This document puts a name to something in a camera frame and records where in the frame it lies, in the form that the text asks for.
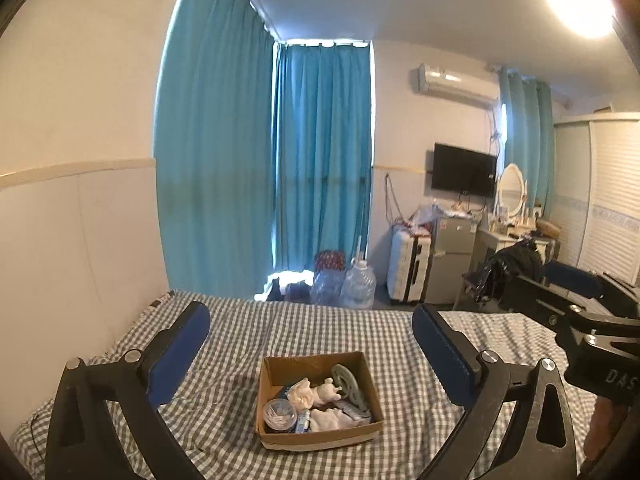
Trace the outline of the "teal window curtain right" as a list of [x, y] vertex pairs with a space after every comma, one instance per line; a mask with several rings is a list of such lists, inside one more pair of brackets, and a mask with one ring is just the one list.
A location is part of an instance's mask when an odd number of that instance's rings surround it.
[[554, 180], [554, 125], [551, 90], [543, 81], [502, 68], [500, 100], [506, 108], [506, 163], [527, 182], [527, 206], [549, 212]]

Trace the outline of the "clear round container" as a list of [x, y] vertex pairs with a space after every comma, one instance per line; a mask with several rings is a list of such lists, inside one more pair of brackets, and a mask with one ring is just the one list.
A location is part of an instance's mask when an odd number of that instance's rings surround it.
[[291, 432], [297, 424], [297, 412], [288, 399], [272, 399], [262, 407], [262, 419], [273, 432]]

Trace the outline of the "white suitcase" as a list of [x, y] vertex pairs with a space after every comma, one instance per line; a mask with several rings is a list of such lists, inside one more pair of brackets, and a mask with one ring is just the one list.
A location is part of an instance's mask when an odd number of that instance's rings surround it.
[[390, 300], [414, 304], [422, 298], [430, 253], [427, 230], [414, 232], [406, 226], [394, 226], [386, 278]]

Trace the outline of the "white dressing table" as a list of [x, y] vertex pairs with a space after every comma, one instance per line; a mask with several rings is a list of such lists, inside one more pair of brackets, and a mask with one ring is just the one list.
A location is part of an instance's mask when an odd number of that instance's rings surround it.
[[498, 226], [490, 226], [484, 222], [478, 226], [476, 231], [469, 270], [479, 269], [496, 252], [511, 247], [526, 238], [535, 242], [536, 252], [540, 255], [542, 263], [547, 263], [556, 257], [559, 250], [559, 247], [556, 246], [556, 240], [534, 230], [532, 226], [498, 228]]

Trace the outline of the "black clothing on chair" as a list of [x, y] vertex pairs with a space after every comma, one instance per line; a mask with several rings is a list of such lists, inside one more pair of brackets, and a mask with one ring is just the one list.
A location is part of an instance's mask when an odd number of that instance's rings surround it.
[[544, 265], [533, 240], [520, 240], [488, 258], [480, 269], [477, 291], [483, 298], [500, 299], [506, 284], [517, 276], [537, 283], [544, 277]]

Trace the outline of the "teal curtain right panel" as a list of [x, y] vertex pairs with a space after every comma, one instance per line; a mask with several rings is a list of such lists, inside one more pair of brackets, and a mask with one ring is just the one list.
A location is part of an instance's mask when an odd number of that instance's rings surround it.
[[280, 44], [273, 87], [278, 271], [314, 266], [322, 250], [367, 247], [372, 141], [371, 48]]

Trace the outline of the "ceiling lamp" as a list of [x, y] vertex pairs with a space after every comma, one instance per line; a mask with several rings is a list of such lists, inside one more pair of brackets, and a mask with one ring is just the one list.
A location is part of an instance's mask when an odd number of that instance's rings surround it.
[[546, 0], [551, 12], [573, 34], [588, 40], [612, 35], [613, 0]]

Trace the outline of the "teal curtain left panel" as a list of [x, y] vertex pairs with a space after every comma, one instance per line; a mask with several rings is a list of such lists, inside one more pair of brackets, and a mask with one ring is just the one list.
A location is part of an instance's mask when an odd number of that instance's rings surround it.
[[178, 0], [153, 155], [171, 287], [253, 298], [272, 269], [274, 41], [250, 0]]

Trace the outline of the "red patterned bag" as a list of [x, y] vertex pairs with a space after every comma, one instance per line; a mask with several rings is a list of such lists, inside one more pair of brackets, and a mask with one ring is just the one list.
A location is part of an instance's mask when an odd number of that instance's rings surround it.
[[340, 250], [322, 250], [314, 257], [314, 272], [324, 270], [344, 271], [346, 268], [344, 252]]

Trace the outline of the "brown cardboard box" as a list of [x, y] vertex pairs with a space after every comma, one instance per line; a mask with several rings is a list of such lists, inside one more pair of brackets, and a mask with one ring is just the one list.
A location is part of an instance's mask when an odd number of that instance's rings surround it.
[[255, 428], [264, 448], [295, 453], [342, 448], [377, 438], [383, 427], [362, 352], [262, 360]]

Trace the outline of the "clear water jug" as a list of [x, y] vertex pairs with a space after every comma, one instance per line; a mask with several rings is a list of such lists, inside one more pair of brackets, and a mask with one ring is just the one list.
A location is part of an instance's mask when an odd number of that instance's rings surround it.
[[310, 301], [318, 306], [337, 307], [345, 279], [345, 270], [323, 269], [314, 274]]
[[359, 258], [346, 272], [340, 295], [340, 306], [370, 309], [374, 304], [376, 277], [367, 260]]

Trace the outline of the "blue white tissue pack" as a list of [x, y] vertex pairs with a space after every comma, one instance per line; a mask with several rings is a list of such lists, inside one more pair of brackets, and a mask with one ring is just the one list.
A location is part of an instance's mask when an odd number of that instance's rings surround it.
[[296, 434], [306, 434], [310, 428], [311, 410], [303, 410], [297, 414], [294, 432]]

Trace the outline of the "white wardrobe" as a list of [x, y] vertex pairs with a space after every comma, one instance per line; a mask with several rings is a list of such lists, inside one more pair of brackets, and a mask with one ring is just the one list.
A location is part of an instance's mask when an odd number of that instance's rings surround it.
[[639, 279], [639, 115], [570, 117], [554, 125], [549, 218], [561, 229], [559, 260]]

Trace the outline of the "white air conditioner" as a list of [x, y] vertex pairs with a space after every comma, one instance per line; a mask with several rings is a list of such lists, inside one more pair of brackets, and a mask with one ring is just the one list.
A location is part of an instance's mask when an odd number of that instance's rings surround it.
[[492, 110], [499, 101], [499, 87], [494, 82], [425, 64], [418, 68], [418, 91], [483, 110]]

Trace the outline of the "black wall television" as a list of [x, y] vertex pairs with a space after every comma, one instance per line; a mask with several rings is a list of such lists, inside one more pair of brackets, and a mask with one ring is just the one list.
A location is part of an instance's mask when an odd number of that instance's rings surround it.
[[483, 198], [493, 198], [497, 157], [491, 154], [436, 143], [432, 188]]

